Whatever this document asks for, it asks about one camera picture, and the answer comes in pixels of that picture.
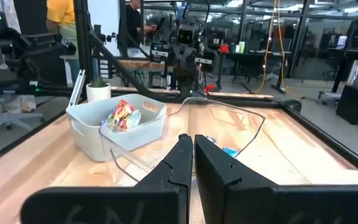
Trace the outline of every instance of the small plant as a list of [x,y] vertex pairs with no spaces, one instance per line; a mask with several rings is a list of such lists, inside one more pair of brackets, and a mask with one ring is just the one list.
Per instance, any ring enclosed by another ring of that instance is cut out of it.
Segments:
[[102,88],[106,86],[107,86],[107,82],[104,81],[102,78],[97,78],[95,80],[92,80],[91,84],[89,85],[89,87],[92,88]]

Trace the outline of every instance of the black shirt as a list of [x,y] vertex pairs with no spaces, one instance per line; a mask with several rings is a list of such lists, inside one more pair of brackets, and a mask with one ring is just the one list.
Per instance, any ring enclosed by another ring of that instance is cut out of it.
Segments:
[[140,28],[142,25],[140,13],[128,4],[125,6],[125,9],[128,34],[136,42],[133,43],[130,38],[127,38],[127,47],[137,47],[140,43],[140,35],[137,31],[137,28]]

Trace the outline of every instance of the white basket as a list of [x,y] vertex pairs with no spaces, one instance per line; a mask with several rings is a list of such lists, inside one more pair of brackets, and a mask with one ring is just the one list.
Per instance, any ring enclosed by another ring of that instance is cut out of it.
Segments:
[[[139,110],[142,118],[138,126],[125,132],[114,133],[108,128],[101,128],[100,131],[112,142],[110,146],[103,145],[99,133],[100,123],[109,116],[119,100],[125,100],[135,110]],[[145,107],[146,103],[152,105],[153,111]],[[71,106],[66,109],[66,112],[71,124],[75,145],[93,161],[102,162],[111,159],[111,155],[104,153],[103,146],[121,147],[131,151],[161,138],[163,121],[159,118],[165,117],[166,107],[165,104],[145,96],[128,94]]]

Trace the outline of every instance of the person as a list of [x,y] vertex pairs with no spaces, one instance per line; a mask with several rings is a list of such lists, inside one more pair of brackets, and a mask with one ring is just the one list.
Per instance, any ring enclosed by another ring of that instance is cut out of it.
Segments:
[[[70,66],[73,85],[80,72],[80,61],[78,60],[78,43],[75,25],[74,1],[73,0],[47,0],[46,26],[50,32],[60,34],[77,48],[76,54],[71,59],[66,59]],[[93,75],[98,75],[98,61],[92,59]]]
[[[127,53],[129,57],[134,57],[135,55],[140,53],[140,50],[137,48],[140,44],[140,39],[143,35],[141,33],[141,25],[142,25],[142,18],[140,16],[140,0],[131,0],[129,4],[125,6],[125,13],[126,13],[126,28],[128,30],[128,34],[132,39],[135,41],[131,41],[130,38],[126,39],[127,42]],[[157,25],[151,26],[143,26],[144,34],[149,34],[151,32],[155,32]]]

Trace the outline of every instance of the potted succulent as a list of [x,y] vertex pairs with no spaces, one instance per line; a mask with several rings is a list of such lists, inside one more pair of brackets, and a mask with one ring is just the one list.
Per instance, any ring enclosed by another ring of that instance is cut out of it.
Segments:
[[101,77],[86,84],[88,103],[111,98],[110,84]]

